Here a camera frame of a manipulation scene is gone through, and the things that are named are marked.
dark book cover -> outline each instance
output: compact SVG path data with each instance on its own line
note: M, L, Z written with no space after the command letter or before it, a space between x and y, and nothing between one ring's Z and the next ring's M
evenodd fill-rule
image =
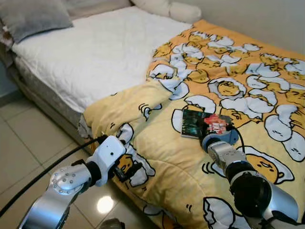
M231 124L229 116L183 110L181 136L204 138L209 134L223 134Z

pillow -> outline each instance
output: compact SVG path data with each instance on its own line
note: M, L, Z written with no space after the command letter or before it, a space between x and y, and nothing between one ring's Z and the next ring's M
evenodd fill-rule
M173 2L170 5L170 17L176 21L193 24L201 19L201 9L197 6Z
M72 19L132 6L129 0L62 0Z
M170 4L168 0L132 0L132 2L146 12L164 17L170 16Z
M137 7L149 13L171 17L176 21L194 23L201 19L201 9L197 6L168 0L131 0Z
M73 26L60 0L2 0L0 18L16 43L39 32Z

white pillow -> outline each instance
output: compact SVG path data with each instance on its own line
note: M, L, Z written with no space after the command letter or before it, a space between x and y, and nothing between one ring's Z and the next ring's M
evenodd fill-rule
M137 7L149 13L170 17L168 0L131 0Z
M170 17L176 21L193 24L201 19L201 9L180 2L173 2L170 5Z
M194 23L201 19L201 9L197 6L168 0L131 0L137 7L149 13L171 17L176 21Z

yellow blanket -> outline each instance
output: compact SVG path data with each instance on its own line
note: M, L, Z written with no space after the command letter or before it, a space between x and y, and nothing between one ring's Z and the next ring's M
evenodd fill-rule
M228 115L253 167L305 210L305 57L199 21L159 47L147 83L84 112L93 136L126 142L114 182L161 228L248 229L229 183L200 147L180 136L183 109ZM240 141L235 145L240 149Z

black cable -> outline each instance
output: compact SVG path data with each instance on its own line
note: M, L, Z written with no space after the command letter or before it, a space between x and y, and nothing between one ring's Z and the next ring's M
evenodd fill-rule
M79 151L80 149L85 148L86 146L99 141L103 142L107 138L106 135L100 136L96 139L93 139L79 147L76 147L75 149L71 150L61 158L59 158L57 161L55 161L52 165L47 167L45 170L43 170L38 176L36 176L30 183L28 183L23 189L21 189L8 203L4 206L4 208L0 211L0 217L15 203L15 201L23 194L25 193L33 184L35 184L40 178L42 178L45 174L47 174L51 169L53 169L55 166L57 166L60 162L62 162L67 157L71 156L75 152Z
M238 136L239 136L239 138L240 138L240 140L241 140L241 142L242 142L243 152L245 153L243 137L242 137L241 133L239 132L239 130L238 130L235 126L233 126L233 129L236 130L236 132L237 132L237 134L238 134Z

